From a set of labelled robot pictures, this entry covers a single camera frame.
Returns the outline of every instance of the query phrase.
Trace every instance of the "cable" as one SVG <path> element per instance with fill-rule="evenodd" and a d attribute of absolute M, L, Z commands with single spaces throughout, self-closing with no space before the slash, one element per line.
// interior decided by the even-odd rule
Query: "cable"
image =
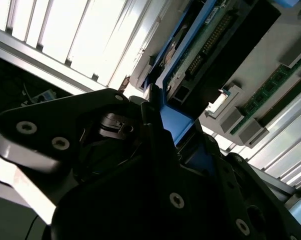
<path fill-rule="evenodd" d="M 36 102 L 31 98 L 29 92 L 27 91 L 27 88 L 26 88 L 26 86 L 25 86 L 25 83 L 23 83 L 23 86 L 24 86 L 24 90 L 25 90 L 25 93 L 26 93 L 26 95 L 27 95 L 29 101 L 30 101 L 32 104 L 35 104 Z"/>
<path fill-rule="evenodd" d="M 26 234 L 25 240 L 28 239 L 28 237 L 29 237 L 29 235 L 30 235 L 30 232 L 31 232 L 31 230 L 32 230 L 32 227 L 33 227 L 33 225 L 34 225 L 34 223 L 35 223 L 35 220 L 36 220 L 37 218 L 38 218 L 38 215 L 36 215 L 35 218 L 34 218 L 34 220 L 31 222 L 31 224 L 30 224 L 30 226 L 29 226 L 29 229 L 28 229 L 28 232 L 27 232 L 27 234 Z"/>

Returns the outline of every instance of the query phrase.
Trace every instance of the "black cable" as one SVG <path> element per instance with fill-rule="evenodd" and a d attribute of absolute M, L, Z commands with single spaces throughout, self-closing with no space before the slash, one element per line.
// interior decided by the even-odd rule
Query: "black cable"
<path fill-rule="evenodd" d="M 35 220 L 37 219 L 37 217 L 38 217 L 38 215 L 36 215 L 35 218 L 34 218 L 34 220 L 31 222 L 31 224 L 30 224 L 30 226 L 29 226 L 29 229 L 28 229 L 28 232 L 27 232 L 27 234 L 26 234 L 25 240 L 28 239 L 28 237 L 29 237 L 29 235 L 30 235 L 30 232 L 31 232 L 31 230 L 32 230 L 32 227 L 33 227 L 33 225 L 34 225 Z"/>

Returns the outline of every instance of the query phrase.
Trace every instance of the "white label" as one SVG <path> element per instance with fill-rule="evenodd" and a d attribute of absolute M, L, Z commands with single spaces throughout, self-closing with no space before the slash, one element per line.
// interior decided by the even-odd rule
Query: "white label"
<path fill-rule="evenodd" d="M 214 9 L 211 11 L 210 15 L 207 17 L 205 24 L 210 24 L 210 22 L 212 21 L 212 19 L 214 18 L 215 14 L 217 13 L 218 10 L 219 10 L 219 7 L 214 7 Z"/>

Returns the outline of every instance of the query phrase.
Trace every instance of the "screw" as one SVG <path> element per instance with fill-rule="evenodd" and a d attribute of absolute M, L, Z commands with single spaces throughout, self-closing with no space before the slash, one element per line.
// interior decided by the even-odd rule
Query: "screw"
<path fill-rule="evenodd" d="M 244 222 L 242 219 L 236 219 L 235 223 L 241 233 L 245 236 L 248 236 L 251 233 L 249 226 L 247 226 L 246 222 Z"/>
<path fill-rule="evenodd" d="M 185 206 L 184 199 L 176 192 L 172 192 L 169 195 L 169 200 L 171 204 L 177 209 L 182 209 Z"/>
<path fill-rule="evenodd" d="M 66 150 L 70 147 L 70 142 L 66 138 L 61 136 L 55 137 L 51 141 L 51 144 L 57 150 Z"/>
<path fill-rule="evenodd" d="M 30 135 L 36 133 L 37 126 L 30 121 L 20 121 L 16 124 L 16 129 L 21 134 Z"/>
<path fill-rule="evenodd" d="M 241 163 L 243 160 L 241 159 L 240 156 L 236 156 L 235 159 L 237 160 L 237 162 Z"/>
<path fill-rule="evenodd" d="M 120 100 L 120 101 L 123 101 L 123 100 L 124 100 L 124 98 L 123 98 L 122 96 L 120 96 L 120 95 L 115 95 L 115 98 L 116 98 L 117 100 Z"/>

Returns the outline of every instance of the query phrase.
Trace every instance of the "green circuit board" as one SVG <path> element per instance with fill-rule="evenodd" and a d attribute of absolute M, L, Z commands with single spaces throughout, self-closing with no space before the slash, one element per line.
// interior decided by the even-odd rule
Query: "green circuit board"
<path fill-rule="evenodd" d="M 199 52 L 203 50 L 203 45 L 206 43 L 206 47 L 211 47 L 208 42 L 213 45 L 217 40 L 217 34 L 221 32 L 221 23 L 225 21 L 225 16 L 232 6 L 232 1 L 217 1 L 215 7 L 211 10 L 210 15 L 202 25 L 198 34 L 194 38 L 192 44 L 185 51 L 181 59 L 179 60 L 174 72 L 169 78 L 167 85 L 177 81 L 188 69 L 194 68 L 195 64 L 200 64 L 198 58 L 200 58 Z"/>
<path fill-rule="evenodd" d="M 239 109 L 244 118 L 231 130 L 230 134 L 234 135 L 300 66 L 301 59 L 292 68 L 281 64 L 247 103 Z"/>

